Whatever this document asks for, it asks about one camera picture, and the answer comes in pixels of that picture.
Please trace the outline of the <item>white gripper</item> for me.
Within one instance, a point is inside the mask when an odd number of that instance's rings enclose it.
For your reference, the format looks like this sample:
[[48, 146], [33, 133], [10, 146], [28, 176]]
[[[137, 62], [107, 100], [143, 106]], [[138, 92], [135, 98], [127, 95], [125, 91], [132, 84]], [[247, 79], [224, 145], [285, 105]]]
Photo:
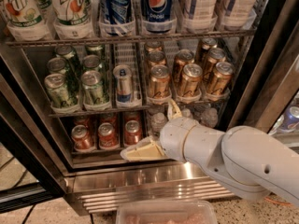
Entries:
[[154, 136], [148, 136], [122, 150], [121, 157], [126, 161], [156, 161], [167, 156], [175, 161], [185, 161], [184, 144], [198, 122], [182, 117], [181, 110], [173, 99], [168, 101], [167, 117], [170, 121], [161, 129], [160, 141]]

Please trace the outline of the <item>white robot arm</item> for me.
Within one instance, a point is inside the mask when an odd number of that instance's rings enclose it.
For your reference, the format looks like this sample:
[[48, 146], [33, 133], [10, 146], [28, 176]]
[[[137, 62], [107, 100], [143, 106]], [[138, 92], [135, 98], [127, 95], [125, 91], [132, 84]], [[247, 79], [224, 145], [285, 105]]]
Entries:
[[127, 161], [168, 158], [190, 162], [236, 196], [258, 201], [274, 192], [299, 205], [299, 155], [276, 138], [249, 126], [227, 132], [200, 124], [168, 102], [168, 122], [160, 137], [148, 136], [127, 147]]

